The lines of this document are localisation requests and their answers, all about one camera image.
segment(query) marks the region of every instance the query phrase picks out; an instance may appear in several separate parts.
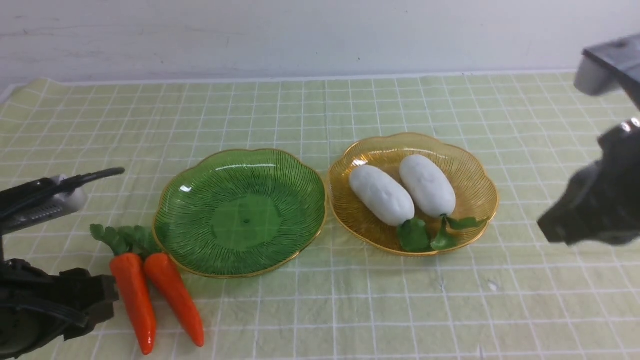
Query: grid mat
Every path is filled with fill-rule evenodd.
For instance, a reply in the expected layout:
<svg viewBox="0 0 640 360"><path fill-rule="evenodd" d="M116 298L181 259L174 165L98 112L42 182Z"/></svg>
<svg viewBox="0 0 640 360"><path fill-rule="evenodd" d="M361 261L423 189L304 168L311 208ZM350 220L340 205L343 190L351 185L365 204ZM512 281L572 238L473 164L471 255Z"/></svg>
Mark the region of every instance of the grid mat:
<svg viewBox="0 0 640 360"><path fill-rule="evenodd" d="M640 247L551 246L535 220L596 137L637 115L589 98L573 74L72 86L40 79L0 105L0 188L123 166L89 184L80 213L12 234L6 255L50 274L108 274L89 224L150 225L178 172L223 149L277 147L325 174L355 140L414 131L474 153L500 209L475 244L400 258L328 219L285 267L185 282L207 329L196 348L153 293L148 359L640 359ZM92 334L24 359L141 359L120 303Z"/></svg>

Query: table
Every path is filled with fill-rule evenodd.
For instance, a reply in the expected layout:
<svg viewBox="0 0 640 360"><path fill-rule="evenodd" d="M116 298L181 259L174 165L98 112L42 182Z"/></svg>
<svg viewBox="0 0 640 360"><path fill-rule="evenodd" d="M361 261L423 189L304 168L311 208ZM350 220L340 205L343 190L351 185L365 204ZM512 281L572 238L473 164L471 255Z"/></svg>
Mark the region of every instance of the table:
<svg viewBox="0 0 640 360"><path fill-rule="evenodd" d="M196 348L154 292L147 359L640 359L640 244L549 245L535 224L596 136L637 110L589 98L572 73L62 84L0 106L0 188L123 166L85 209L6 238L6 255L56 273L108 274L92 223L150 225L165 184L224 149L277 147L321 174L354 141L414 131L475 154L501 204L486 234L446 256L400 258L330 216L295 261L251 279L185 275L207 328ZM25 359L141 359L124 309L89 336Z"/></svg>

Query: plate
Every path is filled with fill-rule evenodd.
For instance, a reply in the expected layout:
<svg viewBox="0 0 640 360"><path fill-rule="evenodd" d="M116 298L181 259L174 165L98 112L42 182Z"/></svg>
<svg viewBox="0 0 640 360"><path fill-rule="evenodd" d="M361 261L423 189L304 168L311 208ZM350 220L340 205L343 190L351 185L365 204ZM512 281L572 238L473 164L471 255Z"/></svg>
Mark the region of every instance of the plate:
<svg viewBox="0 0 640 360"><path fill-rule="evenodd" d="M249 277L295 258L327 215L321 176L277 149L228 150L174 177L153 222L158 245L183 269Z"/></svg>
<svg viewBox="0 0 640 360"><path fill-rule="evenodd" d="M400 162L412 154L429 158L447 176L456 192L456 209L452 218L487 220L481 227L451 231L458 242L451 249L431 252L403 250L396 236L396 228L378 220L349 187L351 171L365 164L380 168L402 184ZM345 229L366 243L402 256L432 256L473 243L486 231L500 202L494 183L475 156L457 146L417 133L367 138L353 144L329 169L328 185L333 213ZM416 216L427 223L429 232L436 234L440 220L429 218L417 206L415 210Z"/></svg>

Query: green glass plate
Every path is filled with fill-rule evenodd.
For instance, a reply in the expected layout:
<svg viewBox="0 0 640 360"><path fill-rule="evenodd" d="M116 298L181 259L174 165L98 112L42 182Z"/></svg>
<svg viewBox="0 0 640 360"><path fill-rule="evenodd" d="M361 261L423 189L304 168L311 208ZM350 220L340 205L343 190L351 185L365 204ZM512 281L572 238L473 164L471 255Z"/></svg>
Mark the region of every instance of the green glass plate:
<svg viewBox="0 0 640 360"><path fill-rule="evenodd" d="M317 237L326 200L321 176L293 155L229 150L171 180L152 229L160 247L188 272L260 275Z"/></svg>

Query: orange carrot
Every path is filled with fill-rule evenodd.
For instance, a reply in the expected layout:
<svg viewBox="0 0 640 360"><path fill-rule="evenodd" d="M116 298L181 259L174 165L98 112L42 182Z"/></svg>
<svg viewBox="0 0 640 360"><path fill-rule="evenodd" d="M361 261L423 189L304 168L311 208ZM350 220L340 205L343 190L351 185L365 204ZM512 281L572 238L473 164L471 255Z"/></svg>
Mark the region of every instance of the orange carrot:
<svg viewBox="0 0 640 360"><path fill-rule="evenodd" d="M182 328L189 334L191 341L199 347L204 346L204 327L197 307L189 291L182 282L178 268L169 255L155 253L145 260L147 279L165 297L178 318Z"/></svg>
<svg viewBox="0 0 640 360"><path fill-rule="evenodd" d="M127 252L109 264L129 315L142 354L149 355L156 342L156 315L139 255Z"/></svg>

